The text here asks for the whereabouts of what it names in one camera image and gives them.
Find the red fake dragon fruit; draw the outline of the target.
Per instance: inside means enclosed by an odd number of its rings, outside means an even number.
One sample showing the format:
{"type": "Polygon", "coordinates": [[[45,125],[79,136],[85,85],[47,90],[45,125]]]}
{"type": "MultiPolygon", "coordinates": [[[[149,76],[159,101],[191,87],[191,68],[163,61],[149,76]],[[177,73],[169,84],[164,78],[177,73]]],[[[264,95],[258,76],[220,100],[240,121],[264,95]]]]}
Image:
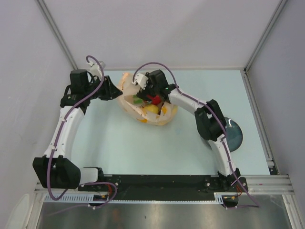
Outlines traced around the red fake dragon fruit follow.
{"type": "Polygon", "coordinates": [[[137,97],[136,95],[133,96],[133,103],[134,104],[153,104],[158,105],[162,102],[161,98],[157,95],[155,97],[152,97],[150,95],[147,95],[147,98],[145,100],[137,97]]]}

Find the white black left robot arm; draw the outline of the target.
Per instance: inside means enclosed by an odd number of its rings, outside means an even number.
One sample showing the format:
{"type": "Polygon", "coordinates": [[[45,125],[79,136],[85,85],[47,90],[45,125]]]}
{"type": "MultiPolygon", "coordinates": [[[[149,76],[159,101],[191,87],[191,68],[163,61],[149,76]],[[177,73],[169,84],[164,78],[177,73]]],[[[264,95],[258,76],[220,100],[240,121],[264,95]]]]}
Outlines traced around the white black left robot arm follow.
{"type": "Polygon", "coordinates": [[[76,189],[88,183],[99,191],[105,186],[105,178],[99,167],[77,167],[71,160],[73,143],[78,127],[91,100],[113,100],[122,95],[106,75],[98,77],[87,70],[73,70],[70,84],[60,101],[59,121],[47,150],[42,157],[34,158],[32,166],[44,188],[76,189]]]}

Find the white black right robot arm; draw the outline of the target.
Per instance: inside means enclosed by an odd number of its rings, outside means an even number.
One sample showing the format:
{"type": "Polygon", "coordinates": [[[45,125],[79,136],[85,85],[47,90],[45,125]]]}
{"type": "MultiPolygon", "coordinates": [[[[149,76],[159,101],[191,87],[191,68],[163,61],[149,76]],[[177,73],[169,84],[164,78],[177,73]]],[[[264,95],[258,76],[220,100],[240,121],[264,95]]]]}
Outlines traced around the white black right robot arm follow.
{"type": "Polygon", "coordinates": [[[196,99],[183,92],[176,81],[169,84],[162,70],[133,75],[132,83],[139,86],[137,96],[152,101],[158,96],[163,102],[176,105],[193,114],[197,131],[207,141],[215,155],[220,187],[224,191],[232,191],[240,178],[240,171],[234,165],[227,143],[226,121],[217,101],[207,102],[196,99]]]}

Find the banana print plastic bag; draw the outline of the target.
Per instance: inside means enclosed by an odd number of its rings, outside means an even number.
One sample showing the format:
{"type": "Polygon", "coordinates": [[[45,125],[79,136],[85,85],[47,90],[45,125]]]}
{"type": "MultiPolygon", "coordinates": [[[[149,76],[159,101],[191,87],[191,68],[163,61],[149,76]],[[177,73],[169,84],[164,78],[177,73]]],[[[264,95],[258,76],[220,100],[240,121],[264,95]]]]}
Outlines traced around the banana print plastic bag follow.
{"type": "Polygon", "coordinates": [[[140,86],[132,83],[133,75],[123,73],[118,83],[122,95],[118,98],[119,106],[133,119],[150,125],[162,126],[171,122],[178,112],[178,106],[168,102],[152,104],[136,96],[140,86]]]}

